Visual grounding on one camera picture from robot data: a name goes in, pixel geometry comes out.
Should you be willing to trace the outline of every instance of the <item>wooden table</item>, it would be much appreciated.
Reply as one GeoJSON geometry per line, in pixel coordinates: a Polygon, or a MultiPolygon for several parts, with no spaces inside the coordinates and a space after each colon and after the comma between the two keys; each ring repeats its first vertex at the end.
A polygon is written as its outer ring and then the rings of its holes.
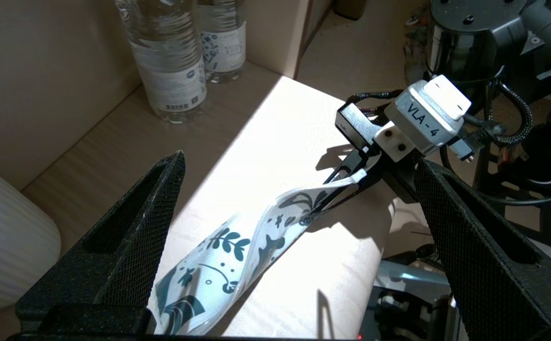
{"type": "MultiPolygon", "coordinates": [[[[204,116],[152,117],[137,89],[23,193],[60,228],[66,252],[161,157],[187,162],[156,280],[224,220],[258,197],[322,183],[349,151],[334,127],[342,101],[248,63],[241,79],[209,86],[204,116]]],[[[217,335],[355,339],[392,226],[426,226],[379,183],[316,220],[212,331],[217,335]]],[[[0,311],[0,340],[17,332],[0,311]]]]}

